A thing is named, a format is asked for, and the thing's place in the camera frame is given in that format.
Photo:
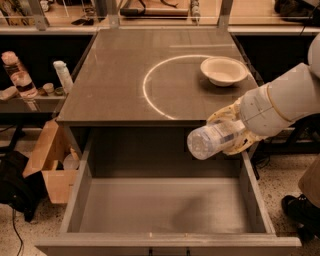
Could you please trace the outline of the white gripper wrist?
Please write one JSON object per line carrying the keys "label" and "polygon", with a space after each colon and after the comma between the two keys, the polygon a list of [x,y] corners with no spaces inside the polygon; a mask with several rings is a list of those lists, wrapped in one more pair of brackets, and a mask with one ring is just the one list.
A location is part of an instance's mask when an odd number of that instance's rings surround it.
{"label": "white gripper wrist", "polygon": [[223,150],[226,155],[241,153],[261,141],[262,136],[275,136],[290,125],[271,100],[268,84],[247,91],[240,101],[236,100],[233,104],[214,112],[207,119],[207,123],[218,120],[236,121],[239,116],[249,131],[242,132],[231,146]]}

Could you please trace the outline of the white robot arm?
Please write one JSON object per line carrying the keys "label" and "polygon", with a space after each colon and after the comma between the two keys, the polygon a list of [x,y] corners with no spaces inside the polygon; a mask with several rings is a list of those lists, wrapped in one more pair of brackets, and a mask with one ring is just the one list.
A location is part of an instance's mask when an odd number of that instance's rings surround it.
{"label": "white robot arm", "polygon": [[212,114],[201,129],[203,134],[188,145],[201,146],[206,157],[220,151],[236,154],[277,135],[303,117],[318,113],[319,41],[319,36],[313,39],[306,64],[298,64]]}

